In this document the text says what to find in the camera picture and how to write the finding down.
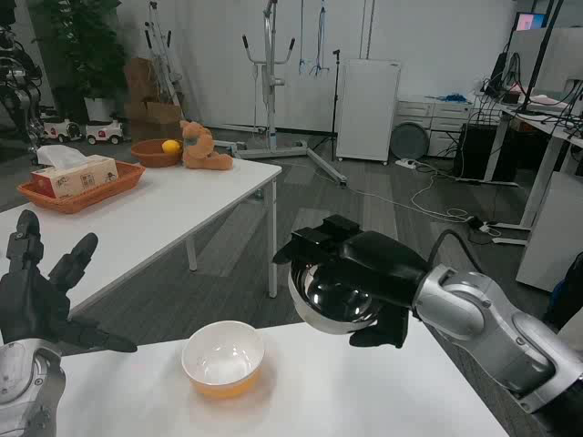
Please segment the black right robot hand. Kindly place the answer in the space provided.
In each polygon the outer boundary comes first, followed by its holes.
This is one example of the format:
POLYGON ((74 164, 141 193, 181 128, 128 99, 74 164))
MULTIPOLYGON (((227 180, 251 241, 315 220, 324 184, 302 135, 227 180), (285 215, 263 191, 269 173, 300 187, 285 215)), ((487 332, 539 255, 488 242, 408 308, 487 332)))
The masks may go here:
POLYGON ((293 231, 272 261, 289 266, 288 289, 304 322, 360 348, 403 347, 430 270, 414 250, 340 215, 293 231))

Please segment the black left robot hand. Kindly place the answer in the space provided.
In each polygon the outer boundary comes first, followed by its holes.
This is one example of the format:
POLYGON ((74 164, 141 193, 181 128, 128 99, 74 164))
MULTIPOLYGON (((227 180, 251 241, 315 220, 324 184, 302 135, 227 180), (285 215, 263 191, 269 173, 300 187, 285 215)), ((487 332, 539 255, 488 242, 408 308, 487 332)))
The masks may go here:
POLYGON ((8 240, 9 269, 1 278, 4 342, 40 339, 84 350, 98 348, 127 353, 138 350, 131 340, 100 329, 96 321, 69 315, 67 293, 85 275, 97 244, 96 234, 86 234, 45 277, 38 268, 44 256, 38 217, 28 209, 20 214, 15 232, 8 240))

